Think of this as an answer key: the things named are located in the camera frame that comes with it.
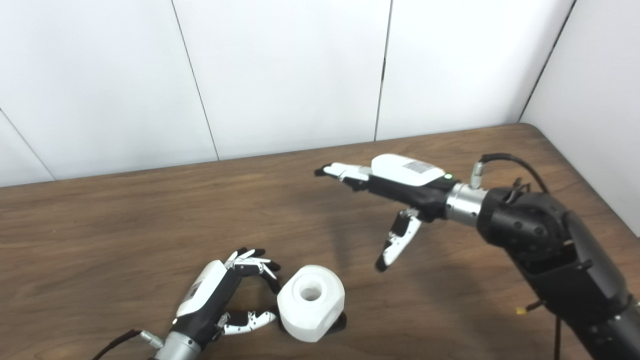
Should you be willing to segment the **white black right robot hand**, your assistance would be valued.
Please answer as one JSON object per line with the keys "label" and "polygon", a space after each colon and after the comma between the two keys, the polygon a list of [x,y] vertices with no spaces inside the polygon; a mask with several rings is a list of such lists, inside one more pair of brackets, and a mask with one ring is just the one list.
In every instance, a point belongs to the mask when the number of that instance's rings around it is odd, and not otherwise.
{"label": "white black right robot hand", "polygon": [[378,272],[385,272],[413,240],[422,223],[447,219],[447,200],[458,183],[442,168],[394,153],[383,153],[370,166],[332,162],[314,171],[331,177],[354,192],[366,191],[407,205],[394,219],[380,256]]}

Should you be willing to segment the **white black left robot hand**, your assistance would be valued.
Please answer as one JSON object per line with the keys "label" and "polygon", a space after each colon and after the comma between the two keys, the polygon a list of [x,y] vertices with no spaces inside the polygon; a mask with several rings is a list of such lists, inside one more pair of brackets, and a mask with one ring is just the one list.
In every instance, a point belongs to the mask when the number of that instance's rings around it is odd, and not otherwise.
{"label": "white black left robot hand", "polygon": [[181,301],[170,333],[183,335],[187,344],[204,350],[224,335],[239,335],[258,330],[276,321],[275,308],[233,312],[227,310],[242,280],[258,276],[276,296],[281,283],[276,273],[281,265],[265,259],[263,248],[242,247],[226,260],[213,260],[205,266]]}

